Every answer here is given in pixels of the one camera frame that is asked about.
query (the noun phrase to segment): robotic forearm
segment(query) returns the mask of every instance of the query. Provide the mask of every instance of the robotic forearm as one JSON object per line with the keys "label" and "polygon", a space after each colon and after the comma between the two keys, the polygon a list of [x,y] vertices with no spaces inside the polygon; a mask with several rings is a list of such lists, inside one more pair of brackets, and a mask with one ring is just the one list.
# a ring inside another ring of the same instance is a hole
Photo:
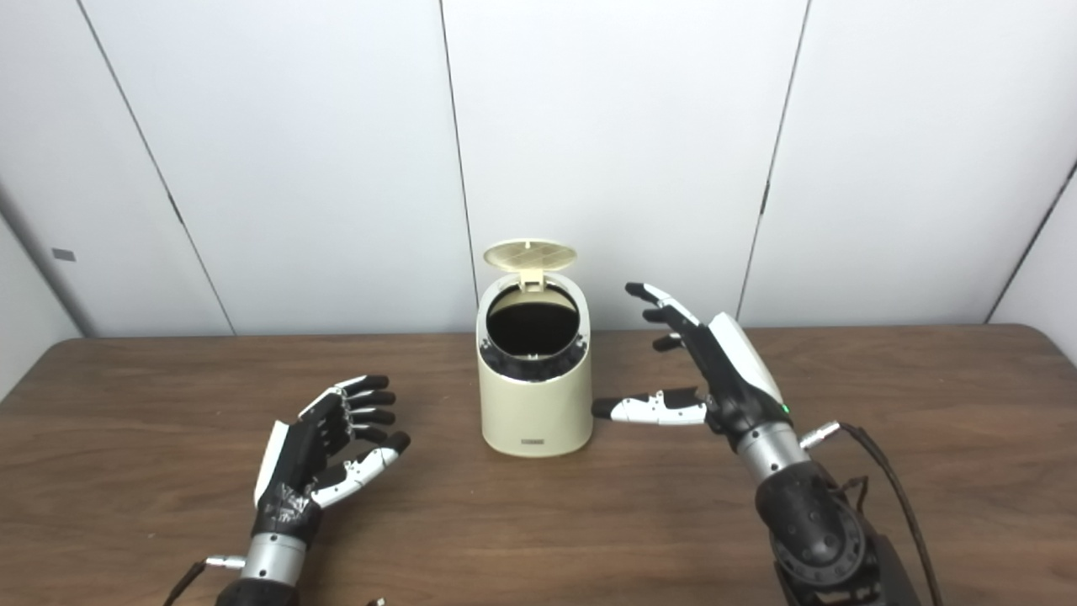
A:
{"label": "robotic forearm", "polygon": [[774,567],[791,606],[919,606],[890,541],[858,507],[849,505],[845,489],[808,454],[840,425],[830,423],[798,439],[778,385],[736,321],[719,314],[704,325],[649,284],[629,283],[626,290],[655,306],[644,319],[673,330],[655,349],[686,349],[708,393],[698,397],[689,387],[599,399],[595,417],[705,424],[725,436],[755,481],[756,511],[770,531]]}

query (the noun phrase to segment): robot finger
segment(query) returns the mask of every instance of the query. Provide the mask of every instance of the robot finger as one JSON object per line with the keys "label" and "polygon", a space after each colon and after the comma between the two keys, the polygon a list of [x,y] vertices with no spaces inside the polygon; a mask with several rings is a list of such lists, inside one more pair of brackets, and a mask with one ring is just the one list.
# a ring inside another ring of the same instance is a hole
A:
{"label": "robot finger", "polygon": [[666,324],[666,314],[658,308],[647,308],[643,311],[643,320],[656,325]]}
{"label": "robot finger", "polygon": [[351,437],[355,440],[366,440],[367,442],[380,445],[389,438],[389,435],[377,427],[370,427],[369,425],[352,425]]}
{"label": "robot finger", "polygon": [[392,392],[375,392],[367,390],[366,392],[360,392],[354,396],[348,396],[348,405],[352,408],[355,406],[389,407],[395,401],[396,395]]}
{"label": "robot finger", "polygon": [[655,352],[670,352],[679,348],[684,348],[684,342],[681,341],[681,336],[676,333],[671,333],[666,337],[659,337],[651,344]]}
{"label": "robot finger", "polygon": [[352,423],[377,423],[378,425],[392,425],[396,423],[396,415],[381,409],[354,409],[349,411]]}
{"label": "robot finger", "polygon": [[407,434],[397,432],[355,461],[326,469],[314,478],[310,498],[324,509],[355,494],[396,461],[410,443]]}
{"label": "robot finger", "polygon": [[[649,283],[642,282],[628,282],[625,284],[625,290],[632,296],[637,296],[646,300],[647,302],[654,302],[656,307],[662,312],[662,320],[666,324],[670,325],[673,330],[681,330],[684,327],[697,327],[701,326],[696,316],[691,315],[684,306],[673,298],[668,292],[660,290],[651,285]],[[654,322],[651,319],[657,321],[658,316],[653,314],[644,314],[644,319],[647,322]]]}
{"label": "robot finger", "polygon": [[383,375],[364,375],[362,377],[356,377],[355,379],[341,381],[333,387],[342,391],[344,396],[346,398],[350,398],[360,392],[384,390],[386,387],[389,387],[389,378]]}
{"label": "robot finger", "polygon": [[625,292],[635,296],[637,298],[642,298],[647,302],[658,302],[662,298],[668,298],[669,294],[658,290],[657,287],[651,285],[649,283],[643,283],[639,281],[630,281],[625,284]]}
{"label": "robot finger", "polygon": [[626,423],[700,425],[707,417],[707,406],[695,394],[695,387],[684,387],[658,392],[654,396],[600,398],[591,405],[591,414]]}

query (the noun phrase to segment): metal connector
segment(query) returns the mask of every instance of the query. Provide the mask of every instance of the metal connector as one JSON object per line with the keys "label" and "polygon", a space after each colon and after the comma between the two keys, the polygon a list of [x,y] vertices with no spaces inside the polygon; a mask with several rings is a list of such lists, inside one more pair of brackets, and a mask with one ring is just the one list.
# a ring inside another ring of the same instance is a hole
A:
{"label": "metal connector", "polygon": [[229,570],[242,570],[243,566],[247,565],[247,559],[242,555],[210,555],[206,559],[206,565]]}
{"label": "metal connector", "polygon": [[837,434],[839,429],[841,429],[841,424],[837,421],[831,421],[817,429],[812,429],[800,437],[800,448],[806,451],[814,449],[825,442],[827,438]]}

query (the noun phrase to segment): trash can lid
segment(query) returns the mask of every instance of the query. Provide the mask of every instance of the trash can lid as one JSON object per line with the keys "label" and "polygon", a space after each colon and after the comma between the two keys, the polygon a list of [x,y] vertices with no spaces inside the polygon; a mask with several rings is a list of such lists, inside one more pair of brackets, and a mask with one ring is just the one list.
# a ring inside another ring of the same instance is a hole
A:
{"label": "trash can lid", "polygon": [[482,258],[505,271],[556,271],[576,259],[576,251],[561,242],[538,239],[506,239],[486,249]]}

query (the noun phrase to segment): black forearm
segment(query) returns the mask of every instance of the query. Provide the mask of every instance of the black forearm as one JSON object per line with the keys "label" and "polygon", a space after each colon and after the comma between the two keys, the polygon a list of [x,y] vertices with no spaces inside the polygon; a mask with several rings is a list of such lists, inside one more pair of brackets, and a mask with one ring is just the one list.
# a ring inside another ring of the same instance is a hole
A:
{"label": "black forearm", "polygon": [[215,606],[298,606],[294,587],[264,579],[236,579],[216,596]]}

